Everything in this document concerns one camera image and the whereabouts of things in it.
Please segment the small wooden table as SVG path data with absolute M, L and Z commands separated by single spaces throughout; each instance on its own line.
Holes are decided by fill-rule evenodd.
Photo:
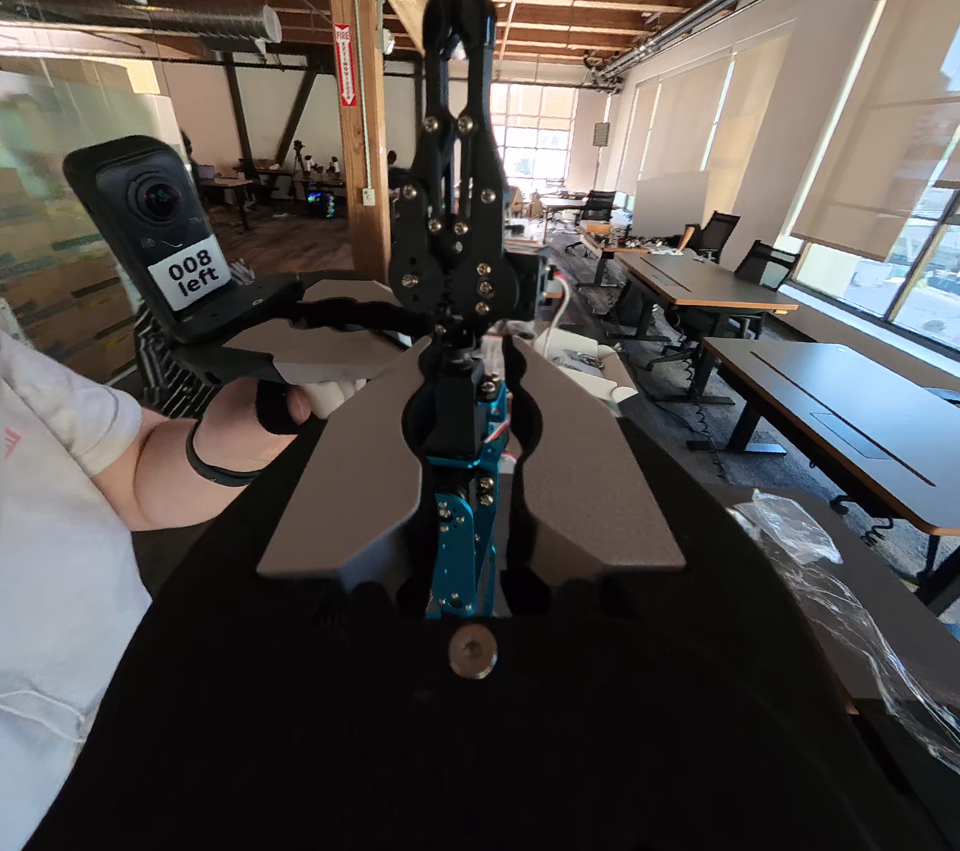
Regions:
M 210 209 L 233 208 L 238 216 L 240 226 L 246 233 L 249 233 L 252 230 L 249 212 L 256 204 L 251 191 L 252 185 L 252 181 L 242 177 L 222 178 L 215 176 L 200 180 L 199 194 L 204 205 Z

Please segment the person's left forearm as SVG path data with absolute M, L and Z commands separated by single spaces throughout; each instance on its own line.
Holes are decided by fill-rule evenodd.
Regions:
M 221 514 L 241 493 L 198 474 L 187 456 L 192 420 L 143 410 L 138 433 L 91 481 L 132 532 L 189 528 Z

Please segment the blue black toy robot arm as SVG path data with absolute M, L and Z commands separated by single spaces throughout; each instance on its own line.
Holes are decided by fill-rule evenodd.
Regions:
M 556 400 L 561 370 L 506 337 L 503 375 L 484 369 L 482 345 L 502 320 L 526 320 L 545 276 L 543 253 L 508 251 L 507 178 L 491 116 L 497 43 L 493 0 L 427 0 L 425 112 L 414 161 L 400 184 L 389 283 L 429 340 L 400 417 L 403 449 L 420 467 L 418 509 L 404 528 L 410 575 L 401 609 L 492 641 L 497 614 L 499 462 L 519 400 L 520 448 L 531 455 L 543 421 L 531 387 Z

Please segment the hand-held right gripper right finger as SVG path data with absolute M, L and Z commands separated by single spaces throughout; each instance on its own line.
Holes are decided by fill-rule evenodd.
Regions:
M 548 611 L 571 581 L 673 574 L 683 555 L 611 408 L 555 363 L 564 348 L 595 352 L 581 335 L 504 334 L 511 428 L 520 449 L 510 490 L 501 590 L 513 617 Z

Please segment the clear plastic bag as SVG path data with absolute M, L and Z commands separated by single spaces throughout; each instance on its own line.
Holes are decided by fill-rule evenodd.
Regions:
M 844 558 L 821 523 L 794 500 L 755 489 L 727 509 L 774 568 L 818 636 L 829 636 L 845 666 L 841 686 L 855 694 L 852 671 L 869 698 L 930 757 L 959 773 L 958 692 L 898 653 L 854 590 L 837 576 Z

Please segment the silver ventilation duct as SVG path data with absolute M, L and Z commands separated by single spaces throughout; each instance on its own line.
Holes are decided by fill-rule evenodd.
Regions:
M 277 12 L 164 7 L 109 0 L 1 0 L 2 52 L 145 55 L 173 39 L 282 41 Z

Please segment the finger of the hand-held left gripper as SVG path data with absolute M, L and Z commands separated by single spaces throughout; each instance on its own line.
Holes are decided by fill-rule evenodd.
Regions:
M 348 270 L 299 272 L 305 327 L 423 327 L 381 281 Z
M 246 375 L 279 382 L 376 377 L 433 324 L 407 309 L 276 309 L 224 334 L 230 351 L 256 357 Z

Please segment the person's left hand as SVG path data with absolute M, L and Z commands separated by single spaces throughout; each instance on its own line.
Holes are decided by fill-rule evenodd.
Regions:
M 223 471 L 259 471 L 296 439 L 313 414 L 309 393 L 301 386 L 281 385 L 284 421 L 264 426 L 258 416 L 258 393 L 268 381 L 242 377 L 212 399 L 194 430 L 199 461 Z

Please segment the gridded glass window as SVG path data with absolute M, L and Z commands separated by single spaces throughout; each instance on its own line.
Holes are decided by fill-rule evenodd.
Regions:
M 524 197 L 565 184 L 578 95 L 570 87 L 506 82 L 491 86 L 494 139 L 509 185 Z

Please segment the red white wall sign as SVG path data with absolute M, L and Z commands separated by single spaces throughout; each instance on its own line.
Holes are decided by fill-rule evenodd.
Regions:
M 332 25 L 334 61 L 341 105 L 351 108 L 358 104 L 358 81 L 354 63 L 353 30 L 348 24 Z

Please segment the beige roller shade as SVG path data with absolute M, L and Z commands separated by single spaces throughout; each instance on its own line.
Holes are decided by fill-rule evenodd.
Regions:
M 615 189 L 627 197 L 634 195 L 640 179 L 660 90 L 659 81 L 638 84 L 633 89 L 627 133 L 615 181 Z
M 789 36 L 783 35 L 733 56 L 719 118 L 705 156 L 707 212 L 734 211 L 788 45 Z
M 639 180 L 704 169 L 733 63 L 726 55 L 660 83 Z
M 884 260 L 929 189 L 958 181 L 959 0 L 881 0 L 792 237 Z

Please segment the white packaging piece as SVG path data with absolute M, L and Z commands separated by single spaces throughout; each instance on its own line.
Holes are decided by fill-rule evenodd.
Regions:
M 635 386 L 618 352 L 600 345 L 595 352 L 563 348 L 554 364 L 575 384 L 610 408 L 637 397 Z

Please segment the white partition board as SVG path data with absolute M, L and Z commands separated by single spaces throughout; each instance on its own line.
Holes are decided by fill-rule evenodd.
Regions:
M 707 210 L 708 170 L 640 178 L 633 195 L 630 235 L 643 240 L 671 238 L 701 225 Z

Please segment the black office chair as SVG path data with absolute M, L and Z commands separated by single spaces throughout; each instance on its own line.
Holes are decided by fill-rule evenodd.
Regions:
M 798 253 L 790 253 L 756 240 L 734 270 L 734 274 L 742 280 L 776 293 L 792 275 L 799 257 Z M 738 338 L 758 339 L 762 335 L 765 316 L 766 313 L 763 312 L 753 316 L 733 317 L 730 323 L 737 328 Z
M 580 213 L 580 222 L 629 226 L 633 220 L 634 197 L 623 191 L 593 189 Z
M 682 252 L 718 264 L 739 221 L 739 215 L 714 211 L 706 224 L 688 226 L 692 232 L 683 245 Z

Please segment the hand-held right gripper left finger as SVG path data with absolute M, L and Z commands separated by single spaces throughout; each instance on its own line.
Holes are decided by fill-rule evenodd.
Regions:
M 257 566 L 268 580 L 380 584 L 394 598 L 412 573 L 402 528 L 423 468 L 403 412 L 424 383 L 425 336 L 332 412 Z

